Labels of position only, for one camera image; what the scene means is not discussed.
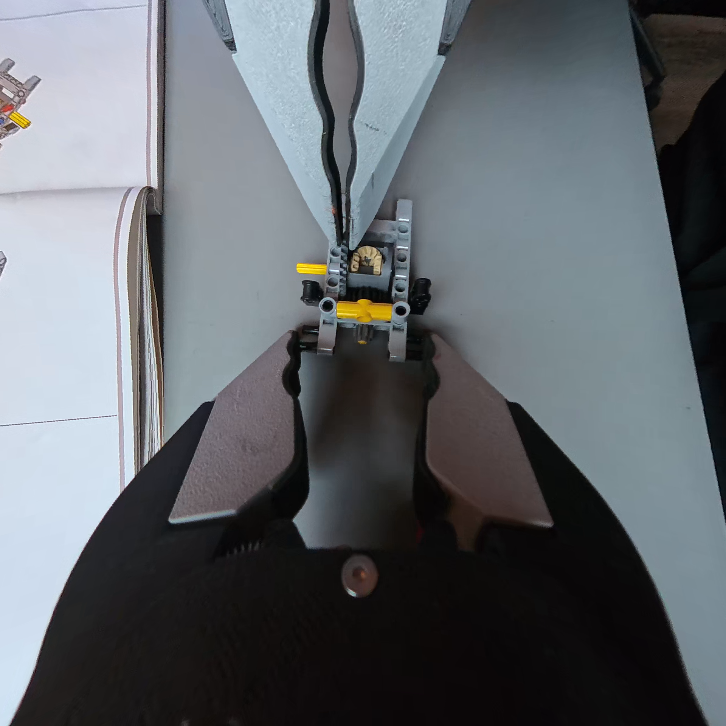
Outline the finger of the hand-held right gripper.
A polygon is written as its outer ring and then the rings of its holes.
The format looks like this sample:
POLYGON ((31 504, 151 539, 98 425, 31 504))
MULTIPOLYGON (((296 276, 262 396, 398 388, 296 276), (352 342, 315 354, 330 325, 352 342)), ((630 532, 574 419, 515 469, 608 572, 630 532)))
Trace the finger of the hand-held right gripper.
POLYGON ((388 191, 469 1, 352 1, 358 78, 349 116, 346 231, 360 245, 388 191))
POLYGON ((335 116, 323 78, 328 1, 226 2, 234 61, 329 246, 343 241, 335 116))

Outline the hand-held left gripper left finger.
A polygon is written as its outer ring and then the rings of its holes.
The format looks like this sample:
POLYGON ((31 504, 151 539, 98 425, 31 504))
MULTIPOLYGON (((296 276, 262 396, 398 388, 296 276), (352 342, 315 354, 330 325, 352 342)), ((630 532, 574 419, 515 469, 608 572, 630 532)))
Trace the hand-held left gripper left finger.
POLYGON ((293 518, 309 492, 299 335, 286 331, 215 397, 168 522, 260 508, 293 518))

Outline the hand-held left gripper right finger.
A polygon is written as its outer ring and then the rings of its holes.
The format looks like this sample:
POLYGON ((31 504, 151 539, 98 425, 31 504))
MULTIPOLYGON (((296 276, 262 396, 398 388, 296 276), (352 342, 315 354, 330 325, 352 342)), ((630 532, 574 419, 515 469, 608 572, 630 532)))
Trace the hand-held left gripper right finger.
POLYGON ((463 505, 487 523, 552 527, 506 398, 435 333, 424 337, 421 361, 424 404, 413 478, 420 524, 463 505))

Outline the grey lego frame assembly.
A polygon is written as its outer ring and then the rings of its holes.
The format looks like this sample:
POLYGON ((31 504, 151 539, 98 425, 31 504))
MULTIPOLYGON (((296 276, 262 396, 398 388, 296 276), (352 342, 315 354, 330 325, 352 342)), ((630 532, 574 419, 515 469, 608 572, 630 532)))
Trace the grey lego frame assembly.
POLYGON ((413 202, 400 199, 392 220, 374 219, 368 232, 389 231, 395 237, 394 278, 387 295, 370 288, 348 288, 347 247, 332 248, 325 263, 325 276, 302 275, 301 301, 320 314, 316 325, 304 325, 298 333, 301 350, 330 356, 338 333, 350 330, 364 346, 377 334, 387 338, 391 362, 420 360, 423 334, 410 332, 410 320, 422 314, 431 302, 431 280, 412 276, 413 202))

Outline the tan lego bevel gear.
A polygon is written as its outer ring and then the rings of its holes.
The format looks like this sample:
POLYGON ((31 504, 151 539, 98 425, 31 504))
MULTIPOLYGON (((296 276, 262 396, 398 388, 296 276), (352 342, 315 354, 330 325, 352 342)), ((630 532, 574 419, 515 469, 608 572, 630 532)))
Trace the tan lego bevel gear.
POLYGON ((384 262, 385 256, 381 248, 361 245, 352 252, 349 272, 354 275, 380 277, 383 272, 384 262))

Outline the grey lego differential housing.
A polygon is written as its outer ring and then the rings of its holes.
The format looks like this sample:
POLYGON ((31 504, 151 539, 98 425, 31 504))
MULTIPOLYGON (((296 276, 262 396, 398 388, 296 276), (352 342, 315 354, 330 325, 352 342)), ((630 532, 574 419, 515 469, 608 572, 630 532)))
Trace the grey lego differential housing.
POLYGON ((380 277, 367 276, 367 275, 354 275, 349 272, 349 262, 352 256, 352 251, 348 255, 348 274, 347 274, 347 286, 348 288, 370 288, 376 290, 383 295, 387 295, 391 292, 391 286, 394 278, 394 258, 395 258, 395 237, 392 232, 389 231, 374 231, 368 232, 362 239, 361 245, 371 245, 377 248, 381 248, 384 252, 385 262, 383 265, 383 272, 380 277))

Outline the lego instruction booklet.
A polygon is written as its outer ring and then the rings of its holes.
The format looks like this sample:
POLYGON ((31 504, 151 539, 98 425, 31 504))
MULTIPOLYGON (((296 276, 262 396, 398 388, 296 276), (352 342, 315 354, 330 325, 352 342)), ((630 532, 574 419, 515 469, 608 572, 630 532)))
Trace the lego instruction booklet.
POLYGON ((2 541, 85 541, 161 445, 164 2, 2 2, 2 541))

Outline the black office chair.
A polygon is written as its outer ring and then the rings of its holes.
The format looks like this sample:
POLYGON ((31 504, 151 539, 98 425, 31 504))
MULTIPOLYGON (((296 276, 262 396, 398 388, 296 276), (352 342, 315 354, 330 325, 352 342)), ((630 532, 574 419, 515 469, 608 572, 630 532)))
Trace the black office chair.
POLYGON ((628 1, 631 30, 640 68, 647 72, 643 81, 645 101, 649 110, 657 107, 661 101, 667 71, 663 59, 651 41, 638 11, 638 3, 628 1))

